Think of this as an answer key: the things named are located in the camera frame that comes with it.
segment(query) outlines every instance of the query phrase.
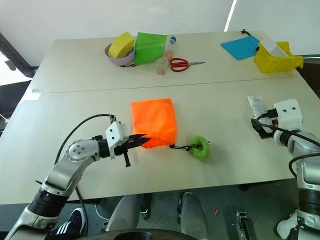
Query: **scissors blade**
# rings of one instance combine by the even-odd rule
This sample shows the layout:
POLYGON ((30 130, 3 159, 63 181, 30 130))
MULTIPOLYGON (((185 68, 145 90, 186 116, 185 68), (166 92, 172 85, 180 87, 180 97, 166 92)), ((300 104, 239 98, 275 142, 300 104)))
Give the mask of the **scissors blade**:
POLYGON ((206 63, 205 61, 192 61, 192 62, 189 62, 189 66, 198 65, 198 64, 205 64, 205 63, 206 63))

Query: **yellow plastic bin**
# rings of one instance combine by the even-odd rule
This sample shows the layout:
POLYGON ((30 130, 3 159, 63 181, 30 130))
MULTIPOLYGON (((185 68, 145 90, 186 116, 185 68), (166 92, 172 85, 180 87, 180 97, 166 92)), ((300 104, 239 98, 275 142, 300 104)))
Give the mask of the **yellow plastic bin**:
POLYGON ((287 57, 271 56, 264 46, 259 43, 259 50, 254 56, 254 62, 263 73, 291 72, 296 67, 303 68, 304 58, 294 56, 287 41, 277 41, 276 44, 288 55, 287 57))

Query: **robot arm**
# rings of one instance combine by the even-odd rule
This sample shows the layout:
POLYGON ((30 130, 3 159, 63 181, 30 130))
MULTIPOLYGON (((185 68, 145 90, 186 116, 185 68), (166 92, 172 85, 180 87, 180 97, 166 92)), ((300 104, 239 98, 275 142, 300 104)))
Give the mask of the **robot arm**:
POLYGON ((96 136, 90 140, 76 140, 66 148, 62 159, 50 170, 32 203, 24 209, 5 240, 10 240, 22 226, 49 231, 90 164, 124 154, 126 167, 129 167, 128 149, 149 140, 143 134, 127 136, 125 125, 116 121, 105 133, 105 139, 96 136))
MULTIPOLYGON (((320 232, 320 139, 309 132, 302 131, 303 118, 297 100, 290 99, 278 102, 274 104, 274 109, 268 112, 270 116, 265 117, 277 117, 272 121, 273 125, 277 127, 273 128, 272 134, 268 137, 273 137, 277 144, 286 146, 294 157, 290 161, 289 167, 297 179, 299 189, 298 224, 304 230, 320 232), (291 166, 296 158, 295 174, 291 166)), ((257 128, 258 125, 264 125, 259 123, 258 119, 252 119, 251 122, 261 138, 262 136, 266 138, 266 134, 261 132, 262 128, 257 128)))

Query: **orange bag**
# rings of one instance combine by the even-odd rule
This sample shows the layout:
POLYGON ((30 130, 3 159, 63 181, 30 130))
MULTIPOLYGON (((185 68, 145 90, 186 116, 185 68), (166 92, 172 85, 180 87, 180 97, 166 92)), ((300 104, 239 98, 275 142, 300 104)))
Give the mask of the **orange bag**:
POLYGON ((175 143, 177 124, 170 98, 132 102, 131 113, 133 134, 151 138, 142 147, 150 149, 175 143))

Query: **red scissors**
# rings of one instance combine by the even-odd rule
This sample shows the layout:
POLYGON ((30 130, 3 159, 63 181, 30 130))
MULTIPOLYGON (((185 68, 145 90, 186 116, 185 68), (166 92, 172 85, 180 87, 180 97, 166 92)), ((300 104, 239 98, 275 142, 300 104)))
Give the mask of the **red scissors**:
POLYGON ((204 64, 205 61, 191 61, 179 57, 174 57, 170 60, 171 70, 178 73, 187 70, 191 65, 204 64))

